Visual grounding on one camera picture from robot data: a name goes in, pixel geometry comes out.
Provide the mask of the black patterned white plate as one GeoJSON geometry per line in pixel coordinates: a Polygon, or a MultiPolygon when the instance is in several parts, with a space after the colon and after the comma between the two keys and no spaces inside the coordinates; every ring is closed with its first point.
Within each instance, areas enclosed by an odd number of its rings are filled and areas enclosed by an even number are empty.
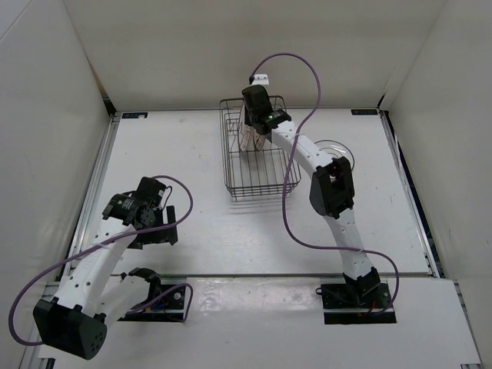
{"type": "Polygon", "coordinates": [[[315,144],[325,153],[329,154],[332,158],[345,157],[351,166],[351,170],[354,170],[355,157],[351,149],[343,143],[335,140],[323,139],[318,140],[315,144]]]}

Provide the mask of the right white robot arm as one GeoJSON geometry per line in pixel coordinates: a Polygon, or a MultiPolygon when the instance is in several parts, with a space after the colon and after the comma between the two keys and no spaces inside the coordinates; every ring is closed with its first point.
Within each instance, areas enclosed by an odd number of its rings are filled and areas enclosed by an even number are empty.
{"type": "Polygon", "coordinates": [[[329,155],[300,132],[284,110],[270,103],[253,108],[244,103],[244,123],[289,154],[288,167],[297,163],[311,176],[309,202],[327,223],[341,254],[343,277],[349,304],[361,308],[377,299],[381,279],[364,250],[354,216],[354,181],[350,161],[329,155]]]}

